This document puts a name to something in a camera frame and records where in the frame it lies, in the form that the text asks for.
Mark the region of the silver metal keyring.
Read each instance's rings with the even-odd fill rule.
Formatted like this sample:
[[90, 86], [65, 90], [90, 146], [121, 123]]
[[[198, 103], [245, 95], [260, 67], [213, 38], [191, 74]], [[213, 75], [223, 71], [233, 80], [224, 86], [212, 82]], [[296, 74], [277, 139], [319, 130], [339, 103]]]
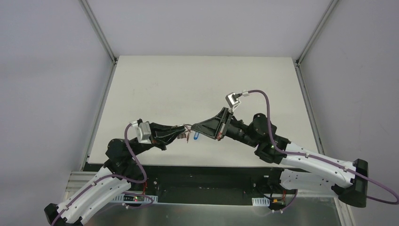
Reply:
[[181, 124], [179, 126], [183, 126], [185, 131], [177, 136], [177, 139], [185, 139], [186, 143], [189, 143], [190, 135], [192, 133], [192, 125], [191, 124]]

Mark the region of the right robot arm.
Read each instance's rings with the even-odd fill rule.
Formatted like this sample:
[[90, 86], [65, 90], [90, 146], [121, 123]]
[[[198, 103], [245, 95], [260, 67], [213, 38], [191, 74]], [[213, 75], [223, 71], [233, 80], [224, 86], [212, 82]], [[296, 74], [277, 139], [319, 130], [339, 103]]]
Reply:
[[338, 199], [350, 206], [364, 208], [367, 204], [368, 162], [362, 159], [343, 161], [311, 152], [276, 135], [277, 127], [272, 125], [273, 138], [269, 137], [268, 119], [265, 114], [257, 113], [246, 125], [237, 120], [226, 107], [214, 117], [195, 123], [192, 130], [214, 140], [229, 137], [255, 148], [255, 155], [267, 163], [282, 164], [306, 171], [305, 182], [299, 176], [289, 177], [281, 172], [268, 178], [267, 187], [273, 193], [285, 189], [307, 189], [324, 187]]

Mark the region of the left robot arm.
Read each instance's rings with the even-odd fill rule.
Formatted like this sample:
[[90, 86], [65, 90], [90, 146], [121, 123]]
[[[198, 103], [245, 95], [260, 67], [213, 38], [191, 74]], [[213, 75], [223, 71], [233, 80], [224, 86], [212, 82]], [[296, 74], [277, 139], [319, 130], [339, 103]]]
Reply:
[[166, 126], [141, 119], [129, 123], [123, 139], [109, 142], [108, 160], [93, 178], [66, 201], [45, 207], [48, 223], [82, 226], [119, 194], [139, 190], [148, 176], [137, 156], [153, 147], [164, 151], [187, 128], [185, 124]]

